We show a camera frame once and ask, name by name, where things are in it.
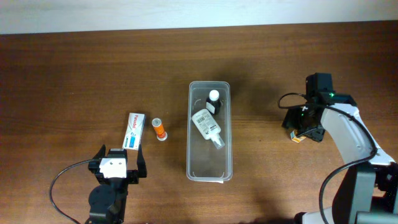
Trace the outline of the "dark bottle white cap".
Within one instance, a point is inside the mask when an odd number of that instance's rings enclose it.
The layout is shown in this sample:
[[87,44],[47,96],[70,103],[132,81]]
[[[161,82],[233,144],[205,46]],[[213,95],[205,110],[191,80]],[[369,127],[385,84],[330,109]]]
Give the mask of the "dark bottle white cap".
[[209,92],[208,98],[206,99],[206,109],[213,115],[220,112],[221,101],[220,93],[218,90],[211,90]]

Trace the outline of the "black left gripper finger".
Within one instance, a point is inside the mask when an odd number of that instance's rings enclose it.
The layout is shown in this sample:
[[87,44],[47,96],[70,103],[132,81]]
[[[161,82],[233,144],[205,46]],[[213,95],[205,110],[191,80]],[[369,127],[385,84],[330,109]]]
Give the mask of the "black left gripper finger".
[[103,144],[96,155],[93,157],[93,160],[100,161],[106,154],[106,146]]
[[138,153],[137,153],[137,170],[139,178],[147,177],[147,168],[146,162],[142,153],[142,145],[139,145]]

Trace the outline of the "small jar gold lid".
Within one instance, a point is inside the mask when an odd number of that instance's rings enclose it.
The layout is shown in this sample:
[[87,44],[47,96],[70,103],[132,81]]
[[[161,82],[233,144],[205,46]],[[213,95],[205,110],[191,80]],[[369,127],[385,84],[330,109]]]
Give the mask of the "small jar gold lid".
[[306,136],[298,136],[296,130],[293,130],[293,131],[290,133],[290,139],[291,139],[293,142],[300,143],[300,142],[303,141],[305,138],[306,138]]

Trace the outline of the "white squeeze bottle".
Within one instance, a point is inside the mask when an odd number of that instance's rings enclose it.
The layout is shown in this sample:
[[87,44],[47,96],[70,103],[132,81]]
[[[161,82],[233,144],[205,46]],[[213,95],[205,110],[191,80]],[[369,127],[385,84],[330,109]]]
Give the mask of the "white squeeze bottle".
[[225,146],[220,136],[221,128],[207,109],[196,112],[192,121],[205,140],[211,140],[217,149]]

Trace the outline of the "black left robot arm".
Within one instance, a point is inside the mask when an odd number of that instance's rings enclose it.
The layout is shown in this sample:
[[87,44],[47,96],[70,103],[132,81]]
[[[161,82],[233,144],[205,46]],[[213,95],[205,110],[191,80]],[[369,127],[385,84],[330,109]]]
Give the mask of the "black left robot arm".
[[127,169],[127,150],[110,149],[103,145],[88,164],[99,186],[88,198],[90,206],[87,223],[123,223],[128,196],[128,187],[147,177],[142,146],[138,147],[137,169]]

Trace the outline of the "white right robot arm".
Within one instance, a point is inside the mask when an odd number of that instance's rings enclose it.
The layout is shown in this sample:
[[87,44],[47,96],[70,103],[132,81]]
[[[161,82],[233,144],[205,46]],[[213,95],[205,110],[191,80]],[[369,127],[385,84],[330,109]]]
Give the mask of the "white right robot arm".
[[317,212],[295,223],[397,223],[397,162],[374,140],[349,95],[318,91],[288,106],[282,123],[294,136],[320,142],[329,133],[344,164],[323,181]]

